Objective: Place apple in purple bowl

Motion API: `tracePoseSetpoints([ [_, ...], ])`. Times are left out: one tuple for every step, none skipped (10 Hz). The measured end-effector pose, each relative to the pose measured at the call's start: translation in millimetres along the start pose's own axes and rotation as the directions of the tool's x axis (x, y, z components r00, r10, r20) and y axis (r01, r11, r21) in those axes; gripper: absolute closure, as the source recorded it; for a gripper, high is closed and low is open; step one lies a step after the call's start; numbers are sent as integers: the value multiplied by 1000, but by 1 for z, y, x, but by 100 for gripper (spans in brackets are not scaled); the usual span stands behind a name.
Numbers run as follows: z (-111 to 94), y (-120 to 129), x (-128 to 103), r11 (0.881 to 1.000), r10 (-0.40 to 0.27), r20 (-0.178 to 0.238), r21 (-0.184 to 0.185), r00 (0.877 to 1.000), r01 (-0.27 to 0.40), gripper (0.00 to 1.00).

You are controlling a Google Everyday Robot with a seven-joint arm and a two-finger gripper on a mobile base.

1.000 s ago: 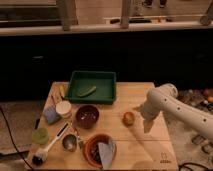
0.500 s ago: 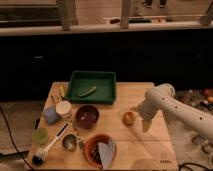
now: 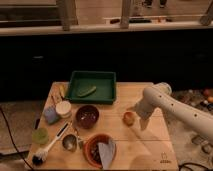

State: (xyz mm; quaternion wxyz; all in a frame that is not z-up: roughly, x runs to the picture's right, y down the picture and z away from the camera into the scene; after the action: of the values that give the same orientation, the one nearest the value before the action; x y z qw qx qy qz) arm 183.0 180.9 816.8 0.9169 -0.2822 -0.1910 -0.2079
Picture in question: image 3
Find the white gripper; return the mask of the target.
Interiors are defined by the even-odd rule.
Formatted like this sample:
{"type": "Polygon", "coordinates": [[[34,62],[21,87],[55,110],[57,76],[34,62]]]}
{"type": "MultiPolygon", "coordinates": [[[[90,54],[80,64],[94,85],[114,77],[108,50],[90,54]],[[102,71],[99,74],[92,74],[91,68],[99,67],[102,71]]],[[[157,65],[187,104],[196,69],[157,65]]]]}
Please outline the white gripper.
{"type": "Polygon", "coordinates": [[[150,116],[155,110],[155,106],[145,99],[139,100],[135,106],[127,107],[127,111],[136,112],[139,117],[141,117],[140,121],[140,129],[144,131],[150,121],[150,116]]]}

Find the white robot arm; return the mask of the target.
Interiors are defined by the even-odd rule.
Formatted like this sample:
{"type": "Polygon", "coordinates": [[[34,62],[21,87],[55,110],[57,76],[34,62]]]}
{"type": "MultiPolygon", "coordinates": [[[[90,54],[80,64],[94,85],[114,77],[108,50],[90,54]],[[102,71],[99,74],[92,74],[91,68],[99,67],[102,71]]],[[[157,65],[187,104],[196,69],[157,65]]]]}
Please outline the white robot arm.
{"type": "Polygon", "coordinates": [[[143,120],[148,120],[156,108],[167,111],[188,125],[202,138],[213,144],[213,116],[171,97],[172,88],[161,82],[145,87],[142,98],[132,110],[143,120]]]}

